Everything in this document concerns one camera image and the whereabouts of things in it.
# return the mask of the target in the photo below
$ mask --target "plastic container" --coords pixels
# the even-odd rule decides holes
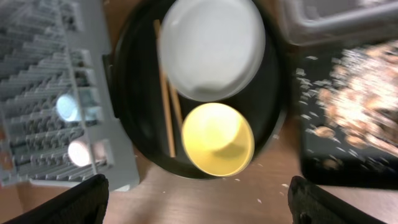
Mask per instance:
[[[295,45],[388,39],[398,34],[396,0],[280,0],[279,24]]]

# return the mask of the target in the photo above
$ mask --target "table surface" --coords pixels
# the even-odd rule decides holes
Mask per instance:
[[[104,2],[113,45],[131,9],[140,0]],[[275,0],[261,0],[275,15]],[[170,174],[139,151],[141,183],[128,192],[111,192],[104,223],[292,223],[287,190],[300,175],[297,118],[289,116],[274,139],[247,169],[225,179],[192,180]],[[398,223],[398,192],[323,187],[358,209],[387,223]],[[64,192],[66,188],[18,186],[23,211]]]

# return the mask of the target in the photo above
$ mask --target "white plate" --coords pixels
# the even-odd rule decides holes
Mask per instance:
[[[252,80],[265,44],[264,24],[251,0],[177,0],[162,24],[160,60],[182,95],[216,101]]]

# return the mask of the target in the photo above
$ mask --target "wooden chopstick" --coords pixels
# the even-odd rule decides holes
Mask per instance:
[[[175,90],[175,88],[172,86],[171,83],[169,83],[169,88],[170,88],[170,96],[172,99],[172,103],[173,103],[173,108],[174,108],[174,113],[175,113],[175,117],[177,119],[177,123],[178,123],[178,129],[181,132],[181,128],[182,128],[182,114],[181,114],[181,106],[180,106],[180,100],[178,98],[178,93]]]
[[[154,29],[156,35],[157,49],[159,51],[160,21],[158,19],[154,21]],[[163,110],[166,122],[167,141],[169,142],[169,152],[170,152],[170,157],[174,158],[175,145],[174,145],[174,135],[173,135],[173,126],[172,126],[172,116],[170,112],[169,91],[167,89],[166,74],[162,69],[160,61],[159,61],[159,79],[160,79],[160,88],[162,90]]]

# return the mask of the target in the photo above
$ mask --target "dish drying rack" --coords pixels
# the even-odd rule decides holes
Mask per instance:
[[[139,183],[132,143],[114,117],[104,58],[111,53],[101,0],[0,0],[0,187],[30,181],[70,186],[96,173],[109,189]],[[84,115],[82,95],[99,110],[96,119],[66,122],[55,109],[72,94]],[[84,167],[68,145],[84,137],[102,142],[106,160]]]

